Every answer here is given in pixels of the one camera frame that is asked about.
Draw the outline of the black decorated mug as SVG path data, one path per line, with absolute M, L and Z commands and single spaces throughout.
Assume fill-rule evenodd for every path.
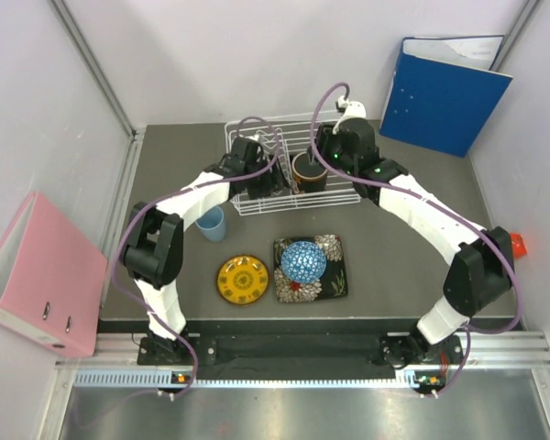
M 310 166 L 306 152 L 301 152 L 293 157 L 291 175 L 302 182 L 302 191 L 297 193 L 320 193 L 325 190 L 327 169 L 318 161 L 314 166 Z

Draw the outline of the blue triangle pattern bowl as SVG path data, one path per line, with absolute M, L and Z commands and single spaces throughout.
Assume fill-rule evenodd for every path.
M 280 266 L 291 281 L 309 284 L 322 277 L 327 260 L 324 251 L 314 242 L 297 241 L 283 250 Z

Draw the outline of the light blue cup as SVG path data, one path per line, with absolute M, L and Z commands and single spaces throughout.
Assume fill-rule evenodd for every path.
M 219 206 L 211 208 L 195 224 L 203 236 L 211 242 L 218 243 L 226 237 L 225 215 Z

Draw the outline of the yellow patterned round plate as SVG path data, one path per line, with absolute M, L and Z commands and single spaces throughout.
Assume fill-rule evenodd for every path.
M 235 306 L 259 301 L 270 286 L 267 265 L 257 257 L 238 255 L 222 264 L 216 276 L 216 288 L 222 299 Z

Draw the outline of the black floral square plate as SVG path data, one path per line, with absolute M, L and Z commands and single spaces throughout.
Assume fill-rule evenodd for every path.
M 322 277 L 309 284 L 291 281 L 281 269 L 283 250 L 293 242 L 311 241 L 326 256 L 327 267 Z M 275 293 L 280 303 L 311 303 L 343 298 L 348 295 L 348 279 L 343 244 L 339 236 L 323 234 L 277 238 L 273 242 Z

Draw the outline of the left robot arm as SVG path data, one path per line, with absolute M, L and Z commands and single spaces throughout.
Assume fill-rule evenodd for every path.
M 261 198 L 287 185 L 280 165 L 283 144 L 278 137 L 275 141 L 276 148 L 269 152 L 257 135 L 236 137 L 231 149 L 192 183 L 155 203 L 133 207 L 117 262 L 142 296 L 149 319 L 142 349 L 149 356 L 176 364 L 189 355 L 176 285 L 184 260 L 184 233 L 241 193 Z

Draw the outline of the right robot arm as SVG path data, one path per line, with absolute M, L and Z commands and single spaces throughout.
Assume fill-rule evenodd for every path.
M 442 256 L 449 269 L 443 294 L 407 337 L 409 361 L 428 363 L 443 341 L 512 288 L 511 235 L 487 230 L 455 213 L 400 163 L 380 155 L 372 125 L 363 118 L 310 124 L 316 162 L 352 182 L 364 199 L 395 215 Z

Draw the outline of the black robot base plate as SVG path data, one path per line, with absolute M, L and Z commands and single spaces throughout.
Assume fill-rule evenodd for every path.
M 239 359 L 363 358 L 374 365 L 404 367 L 427 355 L 406 335 L 221 334 L 185 337 L 202 367 Z

